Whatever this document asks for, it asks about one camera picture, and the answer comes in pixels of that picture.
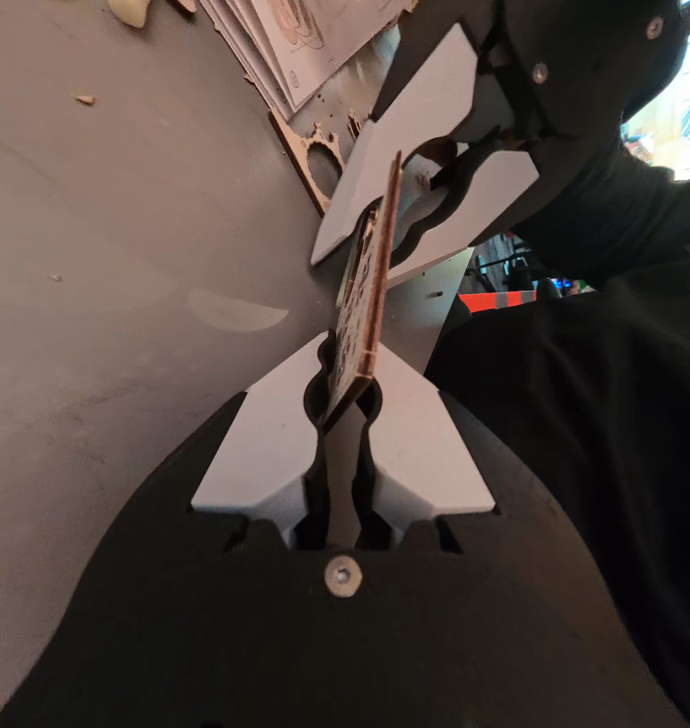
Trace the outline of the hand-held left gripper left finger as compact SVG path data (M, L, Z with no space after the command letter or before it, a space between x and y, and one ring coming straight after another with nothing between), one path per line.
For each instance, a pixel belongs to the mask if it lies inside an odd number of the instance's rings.
M316 336L241 393L192 500L199 513L270 521L285 544L324 548L330 490L324 417L335 333Z

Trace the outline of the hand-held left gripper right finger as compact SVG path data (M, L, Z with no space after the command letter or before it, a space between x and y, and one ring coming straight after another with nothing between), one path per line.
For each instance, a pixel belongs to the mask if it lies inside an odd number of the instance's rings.
M389 549L414 523L495 510L454 421L460 405L383 344L357 405L365 417L351 486L357 548Z

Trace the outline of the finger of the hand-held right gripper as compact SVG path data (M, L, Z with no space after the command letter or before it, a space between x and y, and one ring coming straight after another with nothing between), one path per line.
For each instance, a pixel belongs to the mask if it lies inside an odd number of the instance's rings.
M539 178L526 151L493 151L479 167L467 162L457 178L414 203L395 250L387 287L398 286L467 249Z
M391 164L428 141L444 138L473 104L477 53L455 23L397 93L386 111L363 124L316 235L311 265L319 266L355 230L361 215L386 194Z

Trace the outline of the wooden sheet with wheels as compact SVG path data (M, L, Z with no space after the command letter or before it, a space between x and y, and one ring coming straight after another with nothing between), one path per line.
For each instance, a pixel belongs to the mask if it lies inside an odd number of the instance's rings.
M322 427L329 432L375 376L388 271L402 186L402 152L393 159L386 193L358 232L354 262L335 330L335 359Z

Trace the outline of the person's right forearm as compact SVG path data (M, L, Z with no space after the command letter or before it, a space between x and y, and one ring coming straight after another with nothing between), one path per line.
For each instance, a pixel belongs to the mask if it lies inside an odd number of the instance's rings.
M516 225L541 263L599 290L690 258L690 179L610 141L550 204Z

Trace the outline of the person's right hand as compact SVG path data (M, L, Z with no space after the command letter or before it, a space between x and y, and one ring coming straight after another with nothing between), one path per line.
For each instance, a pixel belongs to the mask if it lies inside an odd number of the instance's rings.
M451 138L436 139L424 143L416 154L434 162L440 170L429 181L429 189L435 190L453 181L458 171L458 143Z

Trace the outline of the orange traffic cone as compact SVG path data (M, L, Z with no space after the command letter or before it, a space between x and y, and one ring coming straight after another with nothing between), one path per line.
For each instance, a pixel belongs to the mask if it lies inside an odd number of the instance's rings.
M507 291L496 293L463 293L459 300L471 314L506 309L529 304L537 299L536 290Z

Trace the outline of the instruction booklet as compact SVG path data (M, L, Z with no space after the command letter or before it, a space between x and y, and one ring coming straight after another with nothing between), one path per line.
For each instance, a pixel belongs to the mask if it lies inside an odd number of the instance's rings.
M411 1L203 1L270 109L286 121Z

